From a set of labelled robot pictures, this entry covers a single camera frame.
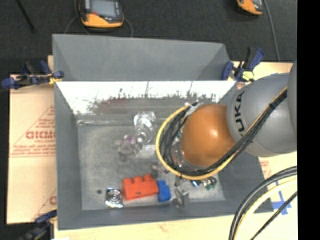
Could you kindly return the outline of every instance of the black cable wire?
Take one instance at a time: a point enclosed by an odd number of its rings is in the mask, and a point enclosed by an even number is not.
[[[263,0],[263,2],[264,2],[266,13],[267,13],[267,15],[269,17],[269,21],[270,21],[270,25],[271,25],[271,31],[272,31],[272,37],[273,37],[276,56],[277,56],[278,61],[280,61],[280,56],[279,56],[279,51],[278,51],[278,42],[277,42],[277,38],[276,38],[276,32],[275,32],[275,28],[274,28],[274,23],[272,21],[272,17],[271,17],[270,11],[269,11],[269,6],[267,4],[267,1]]]
[[[297,195],[298,191],[294,192],[293,195],[290,196],[288,200],[279,207],[279,209],[266,221],[265,224],[263,224],[263,226],[257,231],[257,233],[255,233],[255,235],[250,240],[254,240],[283,211],[283,209],[286,208],[286,206],[296,198]]]
[[[298,173],[298,167],[292,166],[289,168],[286,168],[282,171],[279,171],[269,177],[268,179],[264,180],[261,184],[259,184],[254,190],[252,190],[246,198],[242,201],[241,205],[239,206],[238,210],[236,211],[231,227],[229,232],[229,240],[234,240],[235,232],[238,227],[239,222],[241,221],[241,217],[244,214],[244,212],[248,209],[250,206],[250,203],[252,200],[257,198],[257,195],[267,186],[270,184],[275,183],[276,181],[283,180],[285,178],[295,176]]]
[[[207,167],[206,169],[196,170],[193,172],[185,172],[184,174],[189,176],[203,175],[211,171],[216,170],[220,167],[228,158],[234,155],[233,159],[238,157],[252,142],[259,129],[262,127],[263,123],[267,120],[271,112],[287,97],[287,90],[285,89],[280,93],[276,100],[269,104],[269,107],[264,111],[264,113],[257,119],[256,123],[243,135],[243,137],[217,162]]]
[[[255,124],[248,130],[248,132],[223,156],[221,157],[217,162],[212,164],[211,166],[205,168],[205,169],[198,169],[191,172],[183,172],[185,175],[188,176],[198,176],[207,174],[218,167],[220,167],[227,159],[229,159],[231,156],[234,155],[233,159],[238,157],[246,148],[247,146],[252,142],[253,138],[258,133],[259,129],[262,127],[263,123],[267,120],[268,116],[271,114],[271,112],[287,97],[287,89],[283,90],[278,97],[273,100],[267,109],[260,115],[260,117],[256,120]],[[169,158],[170,164],[172,164],[173,158],[171,154],[171,146],[168,148],[169,142],[171,142],[176,135],[178,134],[180,128],[178,127],[177,131],[175,132],[175,135],[172,136],[172,128],[174,128],[177,124],[177,121],[180,121],[181,118],[185,115],[185,110],[182,111],[180,114],[178,114],[169,124],[167,131],[165,131],[164,135],[165,137],[162,138],[163,140],[166,140],[165,143],[160,141],[160,149],[162,149],[162,145],[164,144],[164,152],[161,152],[162,157],[164,160],[168,160],[166,158]],[[179,168],[177,166],[172,167],[175,170],[179,172]]]

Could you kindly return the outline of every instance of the red lego brick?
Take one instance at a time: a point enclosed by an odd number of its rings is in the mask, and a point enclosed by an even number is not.
[[[133,179],[125,178],[122,181],[122,193],[125,200],[133,200],[148,196],[156,195],[159,192],[157,181],[152,178],[151,174],[143,177],[136,176]]]

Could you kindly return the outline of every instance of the yellow cable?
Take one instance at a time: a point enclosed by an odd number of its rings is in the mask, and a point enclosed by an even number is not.
[[[236,231],[234,232],[234,239],[237,239],[237,236],[239,236],[240,231],[243,228],[244,222],[248,219],[250,215],[252,215],[256,209],[268,198],[270,198],[272,195],[274,195],[276,192],[279,192],[282,190],[284,187],[291,186],[293,184],[297,183],[297,176],[294,178],[287,180],[283,183],[280,183],[279,185],[274,186],[273,188],[269,189],[266,193],[264,193],[262,196],[260,196],[252,205],[251,207],[243,214],[241,217],[238,227]]]
[[[155,139],[155,152],[156,152],[156,155],[158,157],[158,159],[160,160],[160,162],[163,164],[163,166],[168,169],[171,173],[173,173],[174,175],[177,175],[177,176],[181,176],[182,178],[184,179],[187,179],[187,180],[203,180],[203,179],[207,179],[208,177],[220,172],[231,160],[232,158],[237,154],[233,154],[231,157],[229,157],[225,162],[223,162],[222,165],[220,165],[217,169],[213,170],[213,171],[210,171],[209,173],[207,174],[204,174],[204,175],[198,175],[198,176],[190,176],[190,175],[185,175],[181,172],[178,172],[176,170],[174,170],[173,168],[171,168],[163,159],[161,153],[160,153],[160,148],[159,148],[159,144],[160,144],[160,137],[161,137],[161,134],[162,134],[162,131],[163,129],[166,127],[166,125],[170,122],[170,120],[172,118],[174,118],[176,115],[178,115],[180,112],[186,110],[187,108],[189,107],[189,105],[187,106],[184,106],[184,107],[181,107],[179,108],[178,110],[176,110],[174,113],[172,113],[164,122],[163,124],[161,125],[161,127],[159,128],[159,131],[156,135],[156,139]]]
[[[287,86],[285,88],[283,88],[283,90],[281,92],[278,93],[278,95],[270,102],[273,103],[285,90],[287,90]],[[214,174],[219,173],[223,168],[225,168],[227,166],[228,163],[231,162],[231,160],[235,157],[235,155],[238,153],[235,152],[233,155],[231,155],[228,159],[226,159],[219,167],[217,167],[216,169],[203,174],[203,175],[198,175],[198,176],[190,176],[190,175],[185,175],[181,172],[178,172],[176,170],[174,170],[173,168],[171,168],[163,159],[161,152],[160,152],[160,148],[159,148],[159,144],[160,144],[160,137],[162,134],[162,131],[164,130],[164,128],[166,127],[166,125],[171,121],[171,119],[173,119],[176,115],[178,115],[180,112],[186,110],[189,107],[189,105],[183,106],[181,108],[179,108],[178,110],[176,110],[175,112],[173,112],[161,125],[161,127],[159,128],[159,131],[156,135],[156,139],[155,139],[155,152],[156,155],[159,159],[159,161],[163,164],[163,166],[168,169],[169,172],[173,173],[176,176],[182,177],[184,179],[187,180],[203,180],[203,179],[207,179],[208,177],[211,177]],[[257,122],[257,120],[262,116],[262,114],[269,108],[269,105],[267,105],[264,110],[260,113],[260,115],[255,119],[255,121],[250,125],[250,127],[246,130],[246,132],[244,133],[243,137],[246,136],[246,134],[248,133],[248,131],[254,126],[254,124]]]

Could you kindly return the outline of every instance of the blue toy block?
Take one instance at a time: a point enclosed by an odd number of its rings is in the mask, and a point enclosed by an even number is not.
[[[171,199],[171,192],[169,186],[162,179],[156,181],[159,192],[157,193],[157,198],[159,202],[169,201]]]

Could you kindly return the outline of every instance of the black carpet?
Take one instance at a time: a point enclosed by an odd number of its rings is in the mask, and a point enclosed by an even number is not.
[[[0,0],[0,80],[21,72],[26,61],[37,64],[47,59],[52,53],[52,34],[87,34],[77,18],[72,21],[74,0],[20,1],[35,31],[31,32],[16,0]],[[257,46],[265,53],[264,61],[293,62],[297,58],[298,0],[265,1],[271,19],[267,11],[260,16],[240,13],[235,0],[120,0],[127,21],[115,31],[94,35],[223,43],[233,61],[244,60],[247,48]],[[0,240],[11,240],[31,225],[5,225],[7,92],[0,93],[0,104]]]

